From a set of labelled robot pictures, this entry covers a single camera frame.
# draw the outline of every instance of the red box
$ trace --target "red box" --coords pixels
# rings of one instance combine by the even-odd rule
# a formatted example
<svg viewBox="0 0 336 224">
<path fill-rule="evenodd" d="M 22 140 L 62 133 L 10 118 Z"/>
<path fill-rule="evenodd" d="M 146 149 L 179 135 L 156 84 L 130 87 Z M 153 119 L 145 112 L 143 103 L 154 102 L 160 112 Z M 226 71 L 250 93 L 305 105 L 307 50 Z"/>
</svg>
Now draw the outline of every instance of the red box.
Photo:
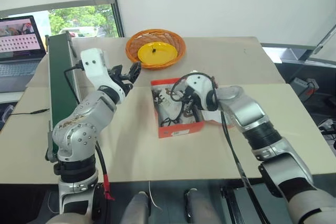
<svg viewBox="0 0 336 224">
<path fill-rule="evenodd" d="M 151 87 L 154 87 L 157 85 L 163 85 L 163 84 L 174 84 L 178 80 L 179 78 L 154 80 L 154 81 L 151 81 Z M 176 125 L 171 125 L 171 126 L 160 127 L 158 114 L 156 110 L 155 110 L 155 117 L 156 117 L 156 123 L 157 123 L 158 131 L 159 131 L 159 138 L 178 136 L 178 135 L 198 132 L 203 128 L 204 123 L 205 123 L 204 121 L 202 121 L 202 122 L 196 122 L 196 123 L 176 124 Z"/>
</svg>

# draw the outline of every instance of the cardboard box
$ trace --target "cardboard box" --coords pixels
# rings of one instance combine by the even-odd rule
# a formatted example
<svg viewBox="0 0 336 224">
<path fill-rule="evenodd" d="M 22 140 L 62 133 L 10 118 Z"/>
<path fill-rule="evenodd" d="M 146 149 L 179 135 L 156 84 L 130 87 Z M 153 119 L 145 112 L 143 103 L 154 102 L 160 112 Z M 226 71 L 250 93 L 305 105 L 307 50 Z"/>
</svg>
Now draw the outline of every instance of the cardboard box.
<svg viewBox="0 0 336 224">
<path fill-rule="evenodd" d="M 161 86 L 161 88 L 164 88 L 167 85 L 169 85 L 169 87 L 172 87 L 174 85 L 174 83 L 177 82 L 178 80 L 179 80 L 179 78 L 151 81 L 152 91 L 155 90 L 155 89 L 159 89 L 160 86 Z M 170 137 L 170 136 L 178 136 L 178 135 L 198 132 L 204 126 L 203 119 L 200 122 L 194 122 L 194 123 L 176 124 L 176 125 L 170 125 L 170 126 L 160 126 L 159 125 L 159 114 L 158 114 L 157 110 L 155 110 L 155 117 L 156 117 L 156 123 L 157 123 L 157 126 L 158 126 L 159 138 Z"/>
</svg>

